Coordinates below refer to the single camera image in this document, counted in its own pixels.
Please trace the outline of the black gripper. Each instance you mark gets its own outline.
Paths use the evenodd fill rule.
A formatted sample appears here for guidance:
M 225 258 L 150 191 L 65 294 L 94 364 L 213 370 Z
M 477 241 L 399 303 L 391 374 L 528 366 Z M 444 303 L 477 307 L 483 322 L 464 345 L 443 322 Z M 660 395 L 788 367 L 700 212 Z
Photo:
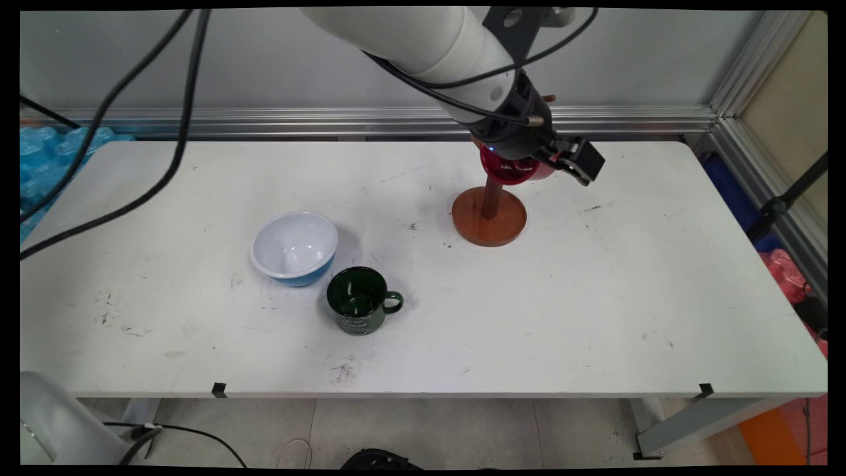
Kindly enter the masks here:
M 595 145 L 584 138 L 560 139 L 554 132 L 552 112 L 547 101 L 538 93 L 525 70 L 520 70 L 514 86 L 506 96 L 499 114 L 514 117 L 539 117 L 540 126 L 512 124 L 495 118 L 484 118 L 469 124 L 469 132 L 493 153 L 505 160 L 526 157 L 546 166 L 566 172 L 582 186 L 589 186 L 598 178 L 605 159 Z

